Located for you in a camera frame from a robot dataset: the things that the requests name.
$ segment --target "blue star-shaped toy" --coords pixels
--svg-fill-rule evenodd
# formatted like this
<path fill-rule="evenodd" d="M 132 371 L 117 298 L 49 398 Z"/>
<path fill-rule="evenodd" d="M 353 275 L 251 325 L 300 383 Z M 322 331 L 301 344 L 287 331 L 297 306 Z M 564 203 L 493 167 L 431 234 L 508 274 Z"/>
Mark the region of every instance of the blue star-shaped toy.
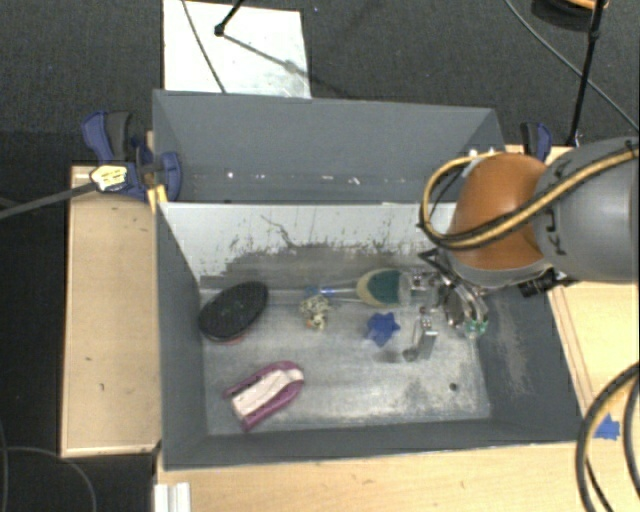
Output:
<path fill-rule="evenodd" d="M 375 341 L 379 347 L 382 347 L 389 341 L 389 338 L 393 336 L 394 332 L 400 330 L 400 326 L 396 323 L 393 313 L 387 313 L 386 315 L 376 313 L 369 318 L 367 327 L 369 328 L 367 339 Z"/>

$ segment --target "black carpet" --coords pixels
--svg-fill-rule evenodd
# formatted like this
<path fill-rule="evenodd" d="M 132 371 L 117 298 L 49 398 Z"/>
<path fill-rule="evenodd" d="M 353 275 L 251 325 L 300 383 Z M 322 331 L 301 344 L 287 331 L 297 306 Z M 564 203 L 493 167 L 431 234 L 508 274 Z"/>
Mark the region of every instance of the black carpet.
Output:
<path fill-rule="evenodd" d="M 512 0 L 578 68 L 587 22 Z M 540 45 L 502 0 L 257 0 L 301 10 L 312 95 L 493 107 L 505 140 L 524 120 L 568 135 L 578 77 Z M 640 3 L 612 1 L 592 79 L 638 122 Z M 160 0 L 0 2 L 0 197 L 62 190 L 74 160 L 91 159 L 79 124 L 129 110 L 151 128 L 162 86 Z M 219 20 L 212 20 L 212 28 Z M 582 141 L 633 134 L 592 90 Z M 0 221 L 0 420 L 9 445 L 56 450 L 63 362 L 63 205 Z M 150 456 L 81 460 L 101 511 L 148 510 Z M 10 455 L 9 510 L 90 510 L 82 480 L 43 456 Z"/>

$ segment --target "cord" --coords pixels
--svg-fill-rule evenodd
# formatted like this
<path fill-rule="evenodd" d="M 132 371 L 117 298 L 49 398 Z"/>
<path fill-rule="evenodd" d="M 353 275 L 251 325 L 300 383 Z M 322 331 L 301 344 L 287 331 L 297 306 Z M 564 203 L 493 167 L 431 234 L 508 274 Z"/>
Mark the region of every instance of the cord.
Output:
<path fill-rule="evenodd" d="M 0 421 L 0 455 L 2 456 L 2 501 L 0 511 L 7 512 L 9 502 L 9 456 L 7 455 L 7 438 L 4 436 L 4 428 Z"/>
<path fill-rule="evenodd" d="M 64 190 L 62 192 L 58 192 L 57 194 L 53 194 L 47 197 L 41 197 L 40 199 L 35 199 L 33 201 L 29 201 L 28 203 L 18 204 L 17 206 L 12 206 L 11 208 L 7 208 L 6 210 L 0 210 L 0 220 L 13 217 L 14 215 L 19 215 L 21 213 L 26 213 L 31 210 L 37 210 L 38 208 L 42 208 L 43 206 L 67 201 L 88 192 L 95 192 L 95 190 L 95 183 L 85 183 L 84 185 L 80 185 L 69 190 Z"/>
<path fill-rule="evenodd" d="M 505 5 L 511 10 L 518 21 L 522 23 L 522 25 L 531 33 L 533 37 L 535 37 L 542 46 L 544 46 L 547 50 L 549 50 L 556 58 L 558 58 L 564 65 L 566 65 L 571 71 L 573 71 L 576 75 L 582 78 L 582 72 L 576 68 L 571 62 L 569 62 L 558 50 L 556 50 L 551 44 L 549 44 L 540 34 L 538 34 L 534 28 L 522 17 L 522 15 L 516 10 L 510 0 L 503 0 Z M 634 122 L 633 119 L 629 115 L 627 115 L 622 108 L 618 106 L 618 104 L 613 101 L 605 92 L 600 89 L 596 84 L 594 84 L 590 79 L 587 80 L 587 83 L 591 86 L 591 88 L 600 95 L 600 97 L 605 100 L 611 107 L 613 107 L 618 114 L 620 114 L 624 120 L 631 125 L 631 127 L 638 133 L 640 133 L 640 129 L 638 125 Z"/>
<path fill-rule="evenodd" d="M 636 378 L 636 383 L 633 386 L 633 390 L 629 394 L 627 405 L 624 408 L 624 426 L 622 430 L 622 441 L 624 443 L 624 457 L 627 461 L 627 468 L 629 469 L 629 475 L 633 481 L 633 486 L 636 488 L 638 498 L 640 498 L 640 475 L 638 474 L 638 463 L 633 450 L 633 439 L 631 436 L 631 428 L 633 426 L 633 410 L 638 400 L 638 393 L 640 393 L 640 378 Z"/>
<path fill-rule="evenodd" d="M 204 57 L 204 60 L 207 61 L 207 65 L 209 66 L 209 69 L 211 70 L 211 74 L 213 75 L 214 80 L 218 84 L 218 87 L 220 87 L 220 92 L 222 92 L 222 94 L 226 94 L 227 90 L 222 85 L 222 82 L 220 81 L 220 77 L 218 76 L 218 73 L 216 73 L 216 70 L 213 68 L 213 64 L 211 64 L 211 61 L 209 60 L 209 56 L 207 55 L 207 52 L 204 49 L 204 45 L 202 44 L 202 41 L 200 40 L 200 36 L 198 35 L 198 31 L 196 30 L 196 26 L 193 24 L 193 20 L 191 19 L 191 15 L 189 14 L 189 9 L 187 9 L 187 2 L 186 2 L 186 0 L 181 0 L 181 1 L 182 1 L 182 8 L 184 9 L 184 13 L 186 14 L 187 20 L 189 21 L 189 26 L 191 27 L 191 32 L 193 32 L 193 36 L 196 38 L 196 42 L 198 43 L 198 46 L 200 47 L 200 51 L 202 52 L 202 56 Z"/>
<path fill-rule="evenodd" d="M 452 172 L 452 169 L 458 165 L 467 163 L 473 158 L 484 158 L 495 154 L 496 153 L 483 153 L 477 157 L 457 158 L 442 166 L 431 176 L 431 178 L 429 178 L 424 189 L 422 200 L 422 228 L 429 239 L 438 247 L 458 251 L 470 250 L 483 247 L 495 242 L 496 240 L 504 238 L 513 231 L 524 226 L 532 217 L 539 214 L 541 211 L 544 211 L 544 209 L 551 203 L 561 199 L 576 187 L 583 184 L 587 179 L 593 178 L 608 169 L 637 158 L 639 153 L 637 144 L 627 145 L 627 148 L 624 150 L 606 155 L 604 158 L 569 174 L 553 186 L 531 198 L 513 212 L 501 215 L 496 219 L 462 233 L 444 234 L 436 231 L 431 224 L 431 215 L 428 213 L 428 203 L 435 185 L 443 176 Z"/>
<path fill-rule="evenodd" d="M 89 495 L 91 497 L 91 510 L 93 512 L 98 511 L 98 500 L 96 498 L 96 492 L 91 484 L 91 480 L 84 472 L 84 470 L 78 466 L 75 462 L 63 459 L 58 454 L 51 452 L 49 450 L 43 450 L 41 448 L 32 448 L 29 446 L 7 446 L 7 438 L 4 435 L 4 428 L 2 426 L 2 421 L 0 420 L 0 452 L 2 455 L 2 501 L 0 502 L 0 512 L 7 512 L 7 505 L 9 501 L 9 458 L 8 453 L 32 453 L 37 455 L 44 455 L 46 457 L 50 457 L 54 459 L 56 462 L 62 462 L 64 464 L 69 465 L 85 483 L 87 490 L 89 491 Z"/>
<path fill-rule="evenodd" d="M 448 183 L 444 187 L 442 187 L 442 190 L 440 190 L 440 193 L 438 194 L 438 196 L 433 201 L 433 205 L 431 206 L 430 215 L 433 216 L 433 212 L 438 207 L 438 204 L 440 203 L 440 201 L 444 197 L 444 194 L 447 192 L 447 190 L 449 190 L 449 188 L 451 188 L 451 185 L 453 185 L 456 181 L 458 181 L 458 179 L 460 178 L 460 176 L 462 175 L 463 172 L 464 172 L 464 167 L 460 167 L 457 171 L 454 172 L 453 176 L 451 176 L 451 178 L 449 179 Z"/>
<path fill-rule="evenodd" d="M 596 478 L 596 475 L 593 472 L 593 468 L 591 467 L 591 462 L 589 462 L 589 459 L 586 460 L 586 466 L 587 466 L 587 475 L 589 475 L 589 481 L 591 482 L 591 485 L 593 485 L 593 490 L 596 491 L 596 495 L 600 499 L 600 503 L 602 503 L 602 506 L 605 508 L 607 512 L 613 512 L 613 508 L 611 507 L 611 504 L 607 500 L 607 497 L 604 495 L 604 491 L 602 490 L 602 487 L 600 487 L 600 484 L 598 483 L 598 479 Z"/>
<path fill-rule="evenodd" d="M 12 201 L 11 199 L 0 197 L 0 208 L 11 208 L 12 206 L 17 206 L 17 204 L 17 202 Z"/>
<path fill-rule="evenodd" d="M 638 373 L 640 373 L 640 366 L 638 366 L 638 364 L 639 363 L 637 362 L 632 364 L 607 384 L 589 407 L 589 410 L 582 421 L 582 425 L 580 426 L 580 433 L 578 434 L 578 442 L 576 445 L 575 471 L 576 479 L 578 481 L 578 490 L 580 491 L 580 498 L 587 512 L 596 512 L 596 508 L 591 500 L 591 496 L 589 495 L 589 488 L 585 475 L 585 467 L 588 462 L 587 442 L 591 438 L 595 421 L 607 401 L 628 382 L 638 377 Z"/>

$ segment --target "wooden table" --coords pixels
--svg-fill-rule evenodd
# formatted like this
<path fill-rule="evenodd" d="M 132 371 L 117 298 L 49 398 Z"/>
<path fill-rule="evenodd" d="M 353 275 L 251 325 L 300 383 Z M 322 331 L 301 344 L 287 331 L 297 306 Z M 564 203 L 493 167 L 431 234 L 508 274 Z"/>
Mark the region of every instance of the wooden table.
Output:
<path fill-rule="evenodd" d="M 73 169 L 74 186 L 86 182 L 88 170 Z M 72 201 L 69 223 L 60 451 L 150 452 L 161 437 L 150 210 L 92 193 Z M 584 410 L 638 360 L 637 290 L 582 283 L 554 290 L 550 299 Z M 612 405 L 614 419 L 621 419 L 621 404 Z M 157 480 L 189 482 L 194 512 L 566 512 L 582 510 L 574 449 L 558 443 L 168 473 L 159 462 Z M 620 440 L 595 441 L 592 461 L 614 509 L 638 510 Z"/>

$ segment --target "green object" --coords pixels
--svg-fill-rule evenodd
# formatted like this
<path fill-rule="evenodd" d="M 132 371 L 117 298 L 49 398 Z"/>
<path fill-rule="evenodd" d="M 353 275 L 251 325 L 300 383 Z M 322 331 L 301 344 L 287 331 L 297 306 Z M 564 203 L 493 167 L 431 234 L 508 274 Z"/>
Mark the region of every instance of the green object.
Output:
<path fill-rule="evenodd" d="M 478 339 L 486 332 L 487 324 L 487 320 L 485 320 L 484 322 L 479 322 L 477 320 L 467 320 L 464 323 L 464 333 L 469 339 Z"/>
<path fill-rule="evenodd" d="M 398 304 L 398 285 L 400 272 L 398 270 L 383 270 L 371 276 L 367 289 L 378 302 L 383 304 Z"/>
<path fill-rule="evenodd" d="M 358 297 L 377 308 L 399 306 L 401 272 L 382 268 L 363 275 L 356 286 Z"/>

